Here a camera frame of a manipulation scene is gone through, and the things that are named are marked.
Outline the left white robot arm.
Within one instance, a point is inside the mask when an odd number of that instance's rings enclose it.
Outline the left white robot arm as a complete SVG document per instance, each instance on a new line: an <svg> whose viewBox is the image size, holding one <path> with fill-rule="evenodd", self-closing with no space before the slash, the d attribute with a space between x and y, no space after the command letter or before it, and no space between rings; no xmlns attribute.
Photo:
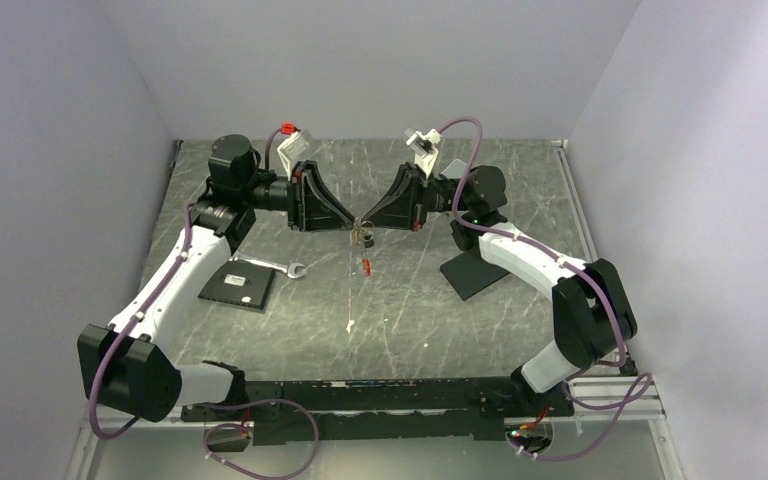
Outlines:
<svg viewBox="0 0 768 480"><path fill-rule="evenodd" d="M143 289L105 325L87 325L77 350L88 419L102 439L114 438L99 423L105 406L130 421L158 422L176 407L208 404L224 420L247 406L243 370L221 362L175 365L165 350L190 305L211 277L231 260L259 210L285 213L299 232L349 230L355 218L328 190L317 164L305 158L312 141L304 130L287 134L277 154L278 173L249 138L215 140L204 192L183 207L175 245Z"/></svg>

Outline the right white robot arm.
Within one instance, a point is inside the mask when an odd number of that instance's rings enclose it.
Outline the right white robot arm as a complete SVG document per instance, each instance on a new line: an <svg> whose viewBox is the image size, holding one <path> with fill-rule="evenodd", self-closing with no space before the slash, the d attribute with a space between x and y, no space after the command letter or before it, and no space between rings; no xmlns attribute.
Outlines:
<svg viewBox="0 0 768 480"><path fill-rule="evenodd" d="M429 178L403 164L390 188L363 216L374 227L417 231L431 213L453 214L450 223L460 255L440 271L462 300L512 275L552 303L553 338L517 367L511 401L517 411L534 415L545 407L550 390L617 352L617 366L628 359L626 343L638 330L615 266L565 255L526 235L500 210L507 203L507 182L493 166L472 167L455 179Z"/></svg>

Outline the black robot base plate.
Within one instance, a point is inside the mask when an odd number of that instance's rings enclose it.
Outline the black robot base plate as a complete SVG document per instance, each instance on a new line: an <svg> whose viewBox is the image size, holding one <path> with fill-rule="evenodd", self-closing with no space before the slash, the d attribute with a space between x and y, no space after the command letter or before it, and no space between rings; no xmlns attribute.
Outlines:
<svg viewBox="0 0 768 480"><path fill-rule="evenodd" d="M560 388L533 393L507 376L348 381L249 381L220 408L186 406L190 423L251 421L257 446L309 440L470 437L495 441L516 421L570 417Z"/></svg>

